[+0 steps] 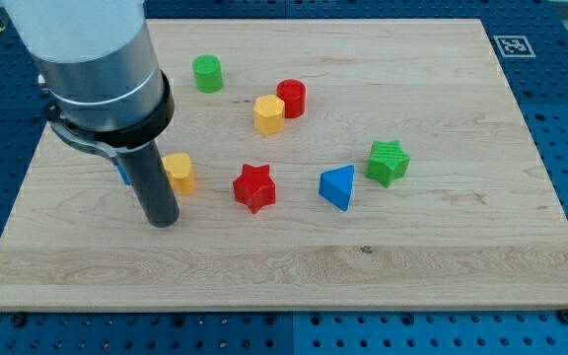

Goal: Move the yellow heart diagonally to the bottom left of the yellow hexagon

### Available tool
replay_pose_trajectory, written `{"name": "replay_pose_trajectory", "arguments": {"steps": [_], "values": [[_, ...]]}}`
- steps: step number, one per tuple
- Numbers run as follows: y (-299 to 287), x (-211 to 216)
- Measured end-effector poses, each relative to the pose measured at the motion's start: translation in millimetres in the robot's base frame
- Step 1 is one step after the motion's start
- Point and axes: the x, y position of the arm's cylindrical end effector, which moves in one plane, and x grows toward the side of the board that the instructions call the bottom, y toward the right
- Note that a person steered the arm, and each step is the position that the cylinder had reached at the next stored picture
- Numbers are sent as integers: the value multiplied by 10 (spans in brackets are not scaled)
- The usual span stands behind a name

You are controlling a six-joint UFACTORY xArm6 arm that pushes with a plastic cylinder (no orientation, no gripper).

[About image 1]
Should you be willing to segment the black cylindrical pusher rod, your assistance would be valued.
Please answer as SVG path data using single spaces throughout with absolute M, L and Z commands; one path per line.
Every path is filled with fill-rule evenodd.
M 117 160 L 140 202 L 148 222 L 157 228 L 178 220 L 179 208 L 154 141 L 136 148 L 120 148 Z

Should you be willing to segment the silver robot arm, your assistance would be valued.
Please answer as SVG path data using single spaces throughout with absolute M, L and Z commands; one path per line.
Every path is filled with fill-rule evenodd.
M 178 220 L 155 143 L 175 101 L 144 4 L 127 0 L 0 0 L 51 97 L 45 114 L 70 147 L 122 168 L 149 223 Z

